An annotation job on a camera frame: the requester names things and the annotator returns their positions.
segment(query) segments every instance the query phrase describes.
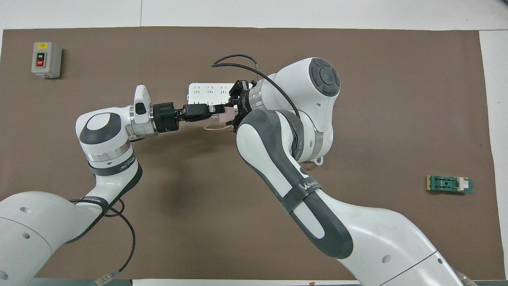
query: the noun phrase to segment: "power strip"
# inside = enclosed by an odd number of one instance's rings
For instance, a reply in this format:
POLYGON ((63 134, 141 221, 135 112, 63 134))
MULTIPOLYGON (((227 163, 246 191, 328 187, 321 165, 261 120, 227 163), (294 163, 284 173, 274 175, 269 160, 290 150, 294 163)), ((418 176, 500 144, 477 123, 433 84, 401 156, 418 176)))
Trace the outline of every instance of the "power strip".
POLYGON ((208 105, 226 104, 229 90, 234 83, 197 83, 189 84, 187 100, 189 104, 206 103, 208 105))

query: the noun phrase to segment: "black button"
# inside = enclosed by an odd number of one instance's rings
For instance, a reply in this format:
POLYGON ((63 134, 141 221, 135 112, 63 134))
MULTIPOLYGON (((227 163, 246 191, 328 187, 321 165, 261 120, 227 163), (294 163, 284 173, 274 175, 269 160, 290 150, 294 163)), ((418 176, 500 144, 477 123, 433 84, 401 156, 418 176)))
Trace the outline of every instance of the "black button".
POLYGON ((339 89, 335 85, 329 86, 325 85, 323 91, 329 95, 336 95, 339 92, 339 89))
POLYGON ((337 71, 335 71, 335 69, 332 69, 333 71, 333 74, 335 75, 335 83, 340 86, 340 80, 339 80, 339 76, 337 75, 337 71))
POLYGON ((321 68, 319 70, 319 75, 326 85, 333 85, 335 83, 335 75, 332 69, 328 67, 321 68))
POLYGON ((327 67, 330 66, 330 64, 323 59, 314 58, 313 62, 318 66, 327 66, 327 67))
POLYGON ((139 115, 146 113, 146 108, 145 108, 145 105, 143 104, 143 102, 136 103, 136 113, 139 115))
POLYGON ((311 67, 310 72, 312 73, 312 78, 314 79, 314 83, 320 87, 323 85, 323 81, 321 80, 321 77, 319 76, 319 70, 316 67, 311 67))

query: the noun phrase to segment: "pink object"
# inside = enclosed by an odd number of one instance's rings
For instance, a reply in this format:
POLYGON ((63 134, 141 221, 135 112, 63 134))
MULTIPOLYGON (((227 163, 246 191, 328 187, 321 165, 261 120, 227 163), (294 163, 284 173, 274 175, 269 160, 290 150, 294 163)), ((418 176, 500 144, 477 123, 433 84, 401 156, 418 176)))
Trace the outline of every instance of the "pink object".
POLYGON ((226 112, 219 114, 219 122, 225 123, 235 118, 235 109, 233 107, 226 107, 226 112))

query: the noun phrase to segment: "black cable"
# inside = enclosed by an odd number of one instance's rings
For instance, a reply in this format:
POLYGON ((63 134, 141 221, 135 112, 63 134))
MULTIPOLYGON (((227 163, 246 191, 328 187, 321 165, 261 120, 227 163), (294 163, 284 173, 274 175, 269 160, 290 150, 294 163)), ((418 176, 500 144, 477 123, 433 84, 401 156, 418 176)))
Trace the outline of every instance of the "black cable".
POLYGON ((130 140, 129 142, 136 142, 136 141, 140 141, 140 140, 143 140, 145 138, 138 138, 138 139, 134 139, 134 140, 130 140))
POLYGON ((266 79, 269 83, 271 83, 281 94, 282 96, 284 96, 284 98, 286 98, 286 100, 288 101, 288 103, 291 105, 291 107, 293 108, 294 112, 295 112, 295 115, 300 118, 300 114, 298 113, 298 110, 296 109, 296 106, 295 104, 291 101, 291 99, 289 98, 289 96, 273 81, 271 80, 268 76, 264 75, 262 72, 260 71, 257 71, 251 67, 248 67, 248 66, 244 66, 244 65, 241 65, 241 64, 233 64, 233 63, 224 63, 224 64, 219 64, 218 62, 219 61, 215 61, 215 63, 213 63, 212 65, 212 68, 217 68, 217 67, 237 67, 237 68, 242 68, 242 69, 246 69, 246 70, 249 70, 253 73, 256 73, 258 75, 260 75, 261 77, 263 77, 264 79, 266 79))
MULTIPOLYGON (((123 210, 125 209, 125 204, 123 203, 122 199, 118 199, 118 201, 122 204, 122 209, 119 211, 119 213, 123 213, 123 210)), ((105 214, 104 215, 105 217, 115 217, 115 216, 118 216, 117 214, 112 214, 112 215, 108 215, 108 214, 105 214)))
MULTIPOLYGON (((236 53, 236 54, 227 55, 227 56, 225 56, 223 58, 220 58, 217 61, 215 61, 214 64, 218 64, 218 63, 222 62, 223 60, 230 59, 230 58, 235 58, 237 56, 242 56, 244 58, 247 58, 247 59, 251 60, 254 63, 254 66, 256 67, 256 70, 259 71, 258 62, 253 57, 251 57, 251 56, 249 56, 247 54, 242 54, 242 53, 236 53)), ((258 81, 260 81, 261 80, 260 75, 256 74, 256 76, 258 77, 258 81)))
POLYGON ((134 255, 134 248, 136 247, 136 233, 134 232, 134 228, 132 227, 132 224, 129 222, 129 220, 124 215, 122 215, 119 211, 113 209, 113 207, 111 207, 109 205, 101 204, 101 203, 94 202, 94 201, 89 201, 87 199, 71 199, 69 201, 71 203, 90 203, 90 204, 98 205, 101 208, 106 208, 106 209, 108 209, 108 211, 112 211, 112 212, 116 213, 117 216, 121 217, 125 221, 127 226, 131 229, 131 233, 132 233, 131 254, 129 255, 129 258, 127 258, 127 261, 122 265, 122 267, 120 267, 120 269, 118 269, 118 272, 122 272, 122 270, 125 269, 127 264, 129 264, 129 262, 131 261, 132 255, 134 255))

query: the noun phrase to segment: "brown mat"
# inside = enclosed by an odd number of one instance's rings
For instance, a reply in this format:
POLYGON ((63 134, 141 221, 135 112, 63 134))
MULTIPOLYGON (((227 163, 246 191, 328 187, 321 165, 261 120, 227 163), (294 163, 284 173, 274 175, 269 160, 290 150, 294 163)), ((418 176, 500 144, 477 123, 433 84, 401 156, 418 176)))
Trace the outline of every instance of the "brown mat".
MULTIPOLYGON (((335 141, 304 168, 341 201, 404 214, 472 279, 503 279, 478 33, 284 28, 130 27, 4 31, 0 198, 41 190, 80 198, 94 186, 74 131, 88 111, 186 103, 191 82, 255 75, 212 69, 254 56, 265 73, 318 56, 342 82, 335 141), (64 50, 61 78, 30 72, 34 42, 64 50), (428 192, 426 175, 464 176, 474 194, 428 192)), ((231 130, 205 122, 134 143, 144 175, 123 199, 138 244, 122 278, 353 279, 319 252, 237 153, 231 130)), ((39 277, 94 278, 120 267, 130 233, 103 219, 60 248, 39 277)))

